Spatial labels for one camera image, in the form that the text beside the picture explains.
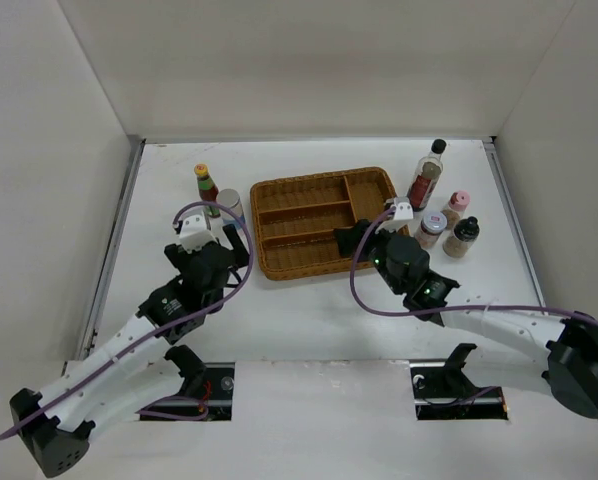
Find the jar with white beads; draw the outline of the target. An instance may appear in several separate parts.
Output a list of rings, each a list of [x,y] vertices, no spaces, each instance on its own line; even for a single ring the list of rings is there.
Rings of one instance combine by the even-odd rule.
[[[238,192],[234,189],[223,189],[218,192],[216,203],[230,210],[239,219],[238,222],[232,215],[221,210],[221,218],[225,225],[234,225],[237,230],[241,229],[241,224],[245,224],[245,216]]]

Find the red sauce bottle yellow cap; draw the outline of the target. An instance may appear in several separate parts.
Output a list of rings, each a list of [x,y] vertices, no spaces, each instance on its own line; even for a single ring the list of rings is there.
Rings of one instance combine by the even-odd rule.
[[[216,203],[219,190],[209,173],[208,166],[203,163],[197,164],[194,173],[200,198],[206,202]]]

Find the small jar white lid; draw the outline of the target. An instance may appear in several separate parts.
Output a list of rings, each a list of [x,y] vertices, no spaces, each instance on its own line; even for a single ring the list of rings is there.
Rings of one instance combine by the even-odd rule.
[[[415,232],[414,238],[424,249],[432,248],[447,227],[446,216],[439,211],[425,213]]]

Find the tall bottle black cap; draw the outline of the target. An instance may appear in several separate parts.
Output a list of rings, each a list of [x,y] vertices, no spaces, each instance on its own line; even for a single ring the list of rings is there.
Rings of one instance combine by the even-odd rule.
[[[435,139],[430,152],[422,157],[413,175],[407,197],[414,212],[423,211],[443,172],[442,154],[447,143],[443,139]]]

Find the pink cap spice shaker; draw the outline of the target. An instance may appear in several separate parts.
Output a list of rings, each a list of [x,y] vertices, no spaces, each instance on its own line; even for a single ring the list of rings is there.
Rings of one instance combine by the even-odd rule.
[[[463,218],[465,211],[470,204],[470,195],[467,191],[455,191],[448,202],[442,208],[441,213],[446,218],[446,229],[452,230]]]

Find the black cap spice bottle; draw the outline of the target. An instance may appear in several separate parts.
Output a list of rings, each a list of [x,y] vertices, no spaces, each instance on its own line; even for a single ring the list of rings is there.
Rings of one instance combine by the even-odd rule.
[[[451,258],[463,258],[480,234],[480,225],[476,217],[470,216],[457,222],[452,232],[445,239],[442,247]]]

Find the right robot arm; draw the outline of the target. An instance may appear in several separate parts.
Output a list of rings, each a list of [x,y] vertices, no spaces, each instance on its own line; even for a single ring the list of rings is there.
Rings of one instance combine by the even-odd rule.
[[[466,298],[450,305],[459,283],[433,271],[429,254],[412,237],[386,229],[394,214],[360,220],[334,232],[341,256],[368,261],[390,291],[402,298],[396,317],[414,317],[442,328],[462,330],[524,355],[522,362],[467,362],[477,350],[461,344],[446,359],[443,384],[467,401],[491,388],[510,386],[552,396],[571,412],[598,419],[598,320],[583,312],[502,305]]]

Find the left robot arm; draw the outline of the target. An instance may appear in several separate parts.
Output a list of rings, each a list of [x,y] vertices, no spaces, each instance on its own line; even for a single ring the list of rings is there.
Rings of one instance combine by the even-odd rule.
[[[223,246],[206,221],[203,202],[175,216],[175,244],[164,253],[176,276],[154,290],[125,325],[71,371],[9,401],[18,436],[48,478],[67,473],[105,428],[171,396],[193,398],[205,364],[182,339],[222,309],[253,269],[253,242],[239,215],[222,230]]]

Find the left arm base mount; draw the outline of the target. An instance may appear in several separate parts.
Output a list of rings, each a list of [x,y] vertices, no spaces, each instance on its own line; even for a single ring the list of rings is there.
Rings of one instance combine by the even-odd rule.
[[[185,345],[172,347],[165,359],[177,368],[179,389],[140,410],[141,421],[218,422],[232,419],[234,363],[204,363]]]

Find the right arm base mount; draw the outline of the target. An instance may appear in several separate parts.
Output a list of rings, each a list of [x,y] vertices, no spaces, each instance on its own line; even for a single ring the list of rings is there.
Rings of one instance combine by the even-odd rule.
[[[419,421],[508,420],[500,387],[475,386],[464,374],[475,344],[459,344],[446,359],[410,363],[415,415]]]

